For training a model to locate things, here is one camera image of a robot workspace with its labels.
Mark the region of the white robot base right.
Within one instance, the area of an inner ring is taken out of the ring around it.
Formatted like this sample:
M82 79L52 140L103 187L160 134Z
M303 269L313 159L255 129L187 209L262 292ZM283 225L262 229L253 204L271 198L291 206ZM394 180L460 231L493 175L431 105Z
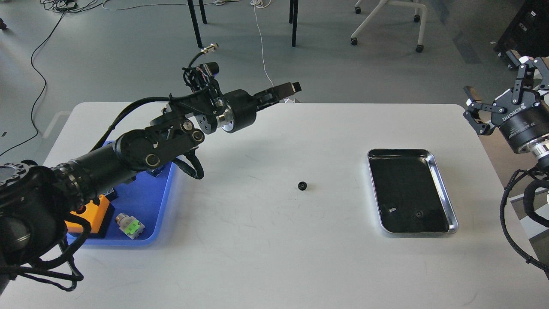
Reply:
M516 195L510 198L510 203L515 209L520 225L529 240L548 231L548 189L538 188L534 192L532 206L529 212L524 208L524 195Z

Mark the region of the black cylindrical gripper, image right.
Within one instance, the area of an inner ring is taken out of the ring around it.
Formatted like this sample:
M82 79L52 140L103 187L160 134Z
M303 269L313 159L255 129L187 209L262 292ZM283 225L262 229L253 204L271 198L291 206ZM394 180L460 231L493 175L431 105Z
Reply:
M484 104L472 86L463 88L468 96L463 116L479 136L492 135L496 127L514 153L548 155L548 106L543 98L548 94L549 57L521 56L516 50L506 51L518 73L512 90L496 98L497 105ZM541 82L534 86L535 72ZM492 122L483 122L480 111L493 115Z

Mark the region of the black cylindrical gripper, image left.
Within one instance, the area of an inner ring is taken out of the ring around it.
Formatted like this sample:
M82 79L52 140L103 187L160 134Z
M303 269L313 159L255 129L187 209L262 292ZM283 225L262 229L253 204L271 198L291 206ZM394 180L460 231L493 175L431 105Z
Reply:
M227 133L235 133L255 122L257 105L273 105L302 91L300 82L287 82L255 94L238 89L224 94L222 114L217 117L218 125Z

